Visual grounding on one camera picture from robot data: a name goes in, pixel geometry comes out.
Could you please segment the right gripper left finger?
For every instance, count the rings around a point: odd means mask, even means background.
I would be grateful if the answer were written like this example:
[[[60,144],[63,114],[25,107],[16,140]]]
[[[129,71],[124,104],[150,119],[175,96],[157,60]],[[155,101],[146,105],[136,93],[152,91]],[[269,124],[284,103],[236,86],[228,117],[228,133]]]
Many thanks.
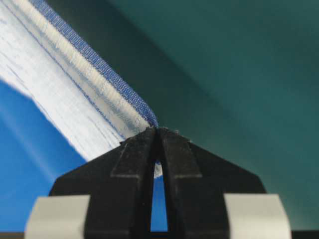
[[[90,195],[86,239],[150,237],[155,128],[60,176],[50,196]]]

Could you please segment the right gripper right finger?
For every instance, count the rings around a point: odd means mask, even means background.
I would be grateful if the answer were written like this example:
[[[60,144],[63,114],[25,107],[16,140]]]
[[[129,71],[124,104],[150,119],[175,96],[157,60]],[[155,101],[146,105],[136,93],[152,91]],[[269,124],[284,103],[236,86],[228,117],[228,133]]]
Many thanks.
[[[266,192],[260,178],[189,142],[158,129],[171,239],[228,239],[225,193]]]

